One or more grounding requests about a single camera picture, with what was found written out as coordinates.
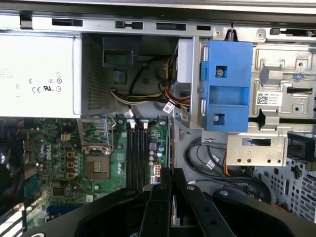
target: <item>ce mark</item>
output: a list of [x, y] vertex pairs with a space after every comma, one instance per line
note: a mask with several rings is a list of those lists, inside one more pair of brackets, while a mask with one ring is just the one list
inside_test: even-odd
[[32, 92], [33, 93], [36, 93], [36, 92], [40, 93], [40, 87], [33, 87]]

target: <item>spring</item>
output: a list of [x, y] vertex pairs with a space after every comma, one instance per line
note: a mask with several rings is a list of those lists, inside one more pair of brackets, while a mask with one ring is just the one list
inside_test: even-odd
[[235, 38], [235, 33], [233, 30], [230, 30], [228, 32], [228, 41], [234, 41], [234, 38]]

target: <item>cooling fan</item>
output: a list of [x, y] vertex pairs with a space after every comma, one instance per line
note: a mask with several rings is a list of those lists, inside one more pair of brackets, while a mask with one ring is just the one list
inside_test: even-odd
[[23, 199], [23, 141], [0, 139], [0, 216]]

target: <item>power supply unit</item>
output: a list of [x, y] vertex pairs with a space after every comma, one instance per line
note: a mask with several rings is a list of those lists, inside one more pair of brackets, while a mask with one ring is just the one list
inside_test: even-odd
[[77, 119], [109, 112], [102, 47], [80, 35], [0, 35], [1, 117]]

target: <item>barcode sticker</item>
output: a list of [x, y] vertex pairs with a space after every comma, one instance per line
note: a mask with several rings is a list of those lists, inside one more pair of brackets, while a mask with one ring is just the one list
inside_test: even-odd
[[181, 119], [184, 121], [189, 121], [189, 114], [185, 108], [181, 108]]
[[86, 202], [93, 202], [93, 195], [86, 195], [85, 196], [85, 201]]
[[[213, 155], [213, 158], [216, 162], [219, 161], [218, 157], [216, 157], [215, 155]], [[207, 167], [209, 167], [210, 169], [213, 169], [215, 167], [215, 163], [211, 160], [208, 161], [208, 163], [206, 164]]]
[[134, 117], [134, 114], [133, 114], [132, 110], [128, 110], [127, 112], [124, 113], [124, 116], [127, 119], [131, 119]]
[[258, 92], [256, 98], [257, 105], [263, 106], [282, 106], [282, 92]]
[[174, 109], [174, 104], [172, 104], [170, 101], [164, 106], [163, 111], [165, 111], [167, 114], [171, 113]]

